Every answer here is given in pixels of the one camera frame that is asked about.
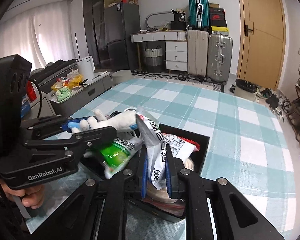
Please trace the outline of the person's left hand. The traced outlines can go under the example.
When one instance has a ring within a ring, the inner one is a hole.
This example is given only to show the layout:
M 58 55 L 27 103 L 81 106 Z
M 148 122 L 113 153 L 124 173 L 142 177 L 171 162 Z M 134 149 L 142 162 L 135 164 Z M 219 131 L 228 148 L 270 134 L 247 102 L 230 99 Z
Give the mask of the person's left hand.
M 12 190 L 2 179 L 0 179 L 0 185 L 10 202 L 14 202 L 13 196 L 17 196 L 22 198 L 23 206 L 34 210 L 41 207 L 44 202 L 45 185 L 37 185 L 22 190 Z

